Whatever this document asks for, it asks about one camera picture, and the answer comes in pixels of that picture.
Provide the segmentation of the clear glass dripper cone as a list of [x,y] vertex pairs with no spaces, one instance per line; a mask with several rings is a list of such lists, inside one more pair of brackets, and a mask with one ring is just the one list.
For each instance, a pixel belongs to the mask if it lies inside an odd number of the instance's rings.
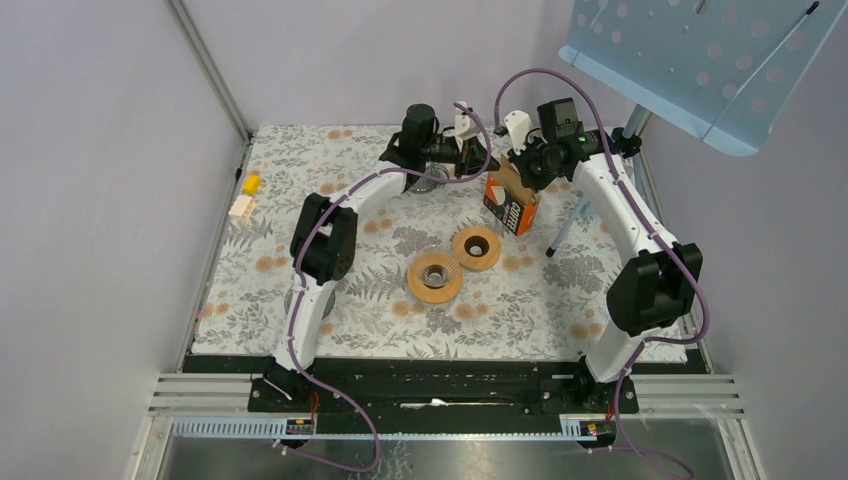
[[453,264],[428,262],[418,274],[420,282],[428,289],[438,290],[447,287],[458,278]]

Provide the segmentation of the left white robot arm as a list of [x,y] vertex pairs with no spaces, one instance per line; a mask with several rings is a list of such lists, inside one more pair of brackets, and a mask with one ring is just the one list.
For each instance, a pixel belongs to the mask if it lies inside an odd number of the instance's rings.
[[308,369],[330,297],[353,266],[360,216],[409,191],[420,179],[442,183],[428,173],[430,163],[453,164],[455,183],[469,182],[489,169],[492,146],[484,123],[466,103],[454,106],[454,124],[442,130],[431,106],[411,105],[399,131],[363,178],[337,194],[305,198],[290,244],[294,273],[284,332],[271,355],[273,365],[252,388],[256,401],[302,411],[313,405],[317,389],[338,392]]

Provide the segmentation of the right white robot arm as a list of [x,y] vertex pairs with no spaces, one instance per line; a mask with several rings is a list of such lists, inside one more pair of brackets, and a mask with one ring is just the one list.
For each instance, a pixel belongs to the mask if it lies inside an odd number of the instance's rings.
[[695,244],[679,243],[638,195],[622,163],[632,143],[618,132],[585,129],[570,98],[537,113],[536,121],[520,110],[503,119],[522,184],[540,191],[568,180],[609,229],[622,265],[606,294],[612,324],[585,357],[589,375],[573,386],[577,405],[597,412],[612,400],[610,382],[628,370],[638,346],[690,312],[703,255]]

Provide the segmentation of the orange coffee filter box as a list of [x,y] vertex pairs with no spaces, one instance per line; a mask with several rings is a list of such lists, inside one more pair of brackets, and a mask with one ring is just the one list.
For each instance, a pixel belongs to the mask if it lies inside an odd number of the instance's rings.
[[534,225],[541,193],[522,184],[516,167],[506,156],[500,167],[487,174],[483,204],[515,236],[522,236]]

